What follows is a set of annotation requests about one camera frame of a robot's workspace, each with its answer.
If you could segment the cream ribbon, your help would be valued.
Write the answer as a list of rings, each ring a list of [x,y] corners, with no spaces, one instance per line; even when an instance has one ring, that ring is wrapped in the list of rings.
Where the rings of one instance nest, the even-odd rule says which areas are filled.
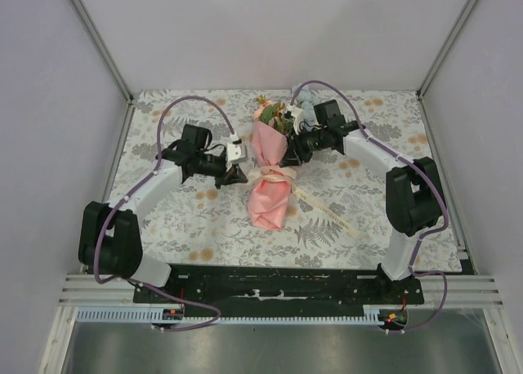
[[[297,172],[292,167],[264,166],[254,168],[248,173],[248,183],[257,184],[262,180],[270,182],[287,182],[290,184],[292,192],[297,198],[308,203],[314,209],[321,211],[327,219],[344,229],[349,236],[357,239],[368,236],[366,232],[358,230],[350,221],[344,220],[335,214],[317,198],[303,191],[296,185],[296,177]]]

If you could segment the pink wrapping paper sheet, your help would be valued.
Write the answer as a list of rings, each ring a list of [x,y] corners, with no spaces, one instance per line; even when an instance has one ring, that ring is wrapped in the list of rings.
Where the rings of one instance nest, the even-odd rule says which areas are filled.
[[[257,166],[248,176],[253,183],[248,200],[251,222],[258,228],[281,230],[297,176],[292,167],[280,166],[287,151],[287,138],[268,124],[256,121],[252,147]]]

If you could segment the orange fake rose stem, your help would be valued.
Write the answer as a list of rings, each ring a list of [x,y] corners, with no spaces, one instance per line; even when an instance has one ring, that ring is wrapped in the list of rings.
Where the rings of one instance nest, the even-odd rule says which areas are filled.
[[[253,113],[253,118],[266,125],[273,125],[277,119],[281,118],[286,107],[285,103],[268,100],[264,95],[259,95],[256,98],[256,102],[259,104],[259,107]]]

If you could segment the blue fake hydrangea stem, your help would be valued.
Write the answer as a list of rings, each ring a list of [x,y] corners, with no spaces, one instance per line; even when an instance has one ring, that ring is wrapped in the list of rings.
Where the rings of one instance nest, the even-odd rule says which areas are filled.
[[[318,95],[311,91],[308,86],[304,86],[294,99],[293,104],[303,110],[305,119],[315,119],[314,106],[320,103]]]

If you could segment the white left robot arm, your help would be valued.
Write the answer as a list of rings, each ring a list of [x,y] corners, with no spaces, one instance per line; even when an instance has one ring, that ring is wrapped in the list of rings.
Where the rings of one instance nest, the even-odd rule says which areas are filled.
[[[242,140],[233,134],[220,154],[211,154],[212,133],[186,124],[181,138],[161,150],[151,173],[123,195],[107,203],[90,202],[84,209],[78,259],[99,274],[111,274],[152,285],[162,302],[174,301],[180,283],[171,266],[144,253],[140,223],[145,216],[188,178],[208,176],[220,189],[248,181],[239,164],[246,160]]]

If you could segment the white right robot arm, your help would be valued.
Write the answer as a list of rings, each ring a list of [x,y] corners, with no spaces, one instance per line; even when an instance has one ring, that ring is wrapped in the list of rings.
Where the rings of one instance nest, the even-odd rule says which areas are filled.
[[[385,212],[392,226],[387,254],[379,265],[386,275],[374,283],[375,296],[393,303],[404,293],[401,280],[413,275],[413,263],[428,230],[449,222],[436,163],[429,157],[408,159],[366,132],[360,122],[348,122],[338,103],[329,100],[314,107],[315,122],[306,123],[303,110],[289,105],[283,118],[293,124],[281,167],[297,167],[315,151],[331,149],[354,156],[384,180]]]

